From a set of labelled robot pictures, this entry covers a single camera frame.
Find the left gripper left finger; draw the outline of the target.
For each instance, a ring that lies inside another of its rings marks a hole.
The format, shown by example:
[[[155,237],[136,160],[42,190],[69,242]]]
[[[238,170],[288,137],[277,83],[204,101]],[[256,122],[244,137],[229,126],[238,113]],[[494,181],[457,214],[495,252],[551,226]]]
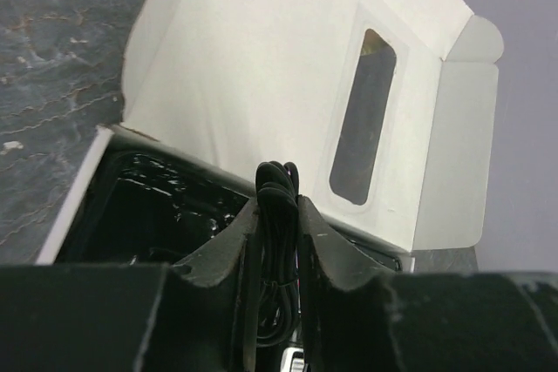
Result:
[[[178,265],[1,271],[4,371],[252,371],[257,205]]]

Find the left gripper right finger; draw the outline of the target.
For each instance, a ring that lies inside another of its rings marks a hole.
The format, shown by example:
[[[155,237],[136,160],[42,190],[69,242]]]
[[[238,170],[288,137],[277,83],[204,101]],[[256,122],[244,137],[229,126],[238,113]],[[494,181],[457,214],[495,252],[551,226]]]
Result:
[[[313,371],[554,371],[552,273],[393,273],[298,200],[304,357]]]

